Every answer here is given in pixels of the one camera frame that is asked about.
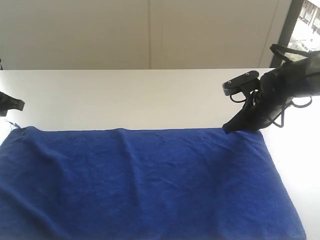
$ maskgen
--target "white table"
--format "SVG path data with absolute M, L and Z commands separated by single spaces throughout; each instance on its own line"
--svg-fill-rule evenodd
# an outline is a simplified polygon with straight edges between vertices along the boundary
M 0 91 L 26 102 L 7 119 L 44 131 L 216 128 L 241 108 L 222 83 L 249 70 L 0 71 Z M 319 107 L 290 107 L 284 128 L 262 131 L 308 240 L 320 236 Z

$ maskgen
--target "blue towel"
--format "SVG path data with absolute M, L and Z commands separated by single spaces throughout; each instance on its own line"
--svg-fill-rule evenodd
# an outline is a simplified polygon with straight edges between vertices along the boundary
M 304 240 L 256 132 L 13 130 L 0 239 Z

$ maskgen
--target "black object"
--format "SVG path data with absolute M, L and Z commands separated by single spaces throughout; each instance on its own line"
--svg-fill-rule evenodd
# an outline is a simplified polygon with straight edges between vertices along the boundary
M 304 108 L 292 102 L 293 98 L 320 95 L 320 51 L 298 51 L 285 46 L 273 44 L 271 51 L 284 60 L 280 67 L 265 73 L 258 79 L 257 71 L 250 71 L 225 82 L 222 87 L 224 94 L 231 100 L 244 102 L 240 110 L 229 122 L 223 125 L 226 133 L 241 130 L 259 130 L 275 124 L 284 126 L 284 112 L 289 106 Z M 306 57 L 292 61 L 285 53 Z M 243 101 L 235 101 L 232 95 L 242 92 Z M 275 120 L 281 116 L 281 124 Z
M 17 109 L 22 111 L 24 109 L 25 102 L 13 98 L 3 92 L 0 92 L 0 117 L 7 116 L 8 110 Z

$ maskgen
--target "white wall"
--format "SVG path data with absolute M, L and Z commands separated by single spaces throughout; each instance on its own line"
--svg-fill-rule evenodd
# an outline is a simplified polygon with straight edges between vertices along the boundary
M 5 69 L 268 67 L 291 0 L 1 0 Z

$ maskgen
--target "tabletop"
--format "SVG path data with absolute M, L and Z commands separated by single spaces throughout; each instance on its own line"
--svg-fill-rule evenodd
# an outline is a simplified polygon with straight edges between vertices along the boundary
M 250 70 L 0 71 L 0 91 L 25 101 L 23 111 L 0 119 L 0 141 L 10 132 L 6 119 L 43 131 L 220 128 L 242 107 L 222 83 Z M 320 236 L 319 107 L 319 97 L 307 108 L 289 107 L 284 128 L 262 130 L 308 240 Z

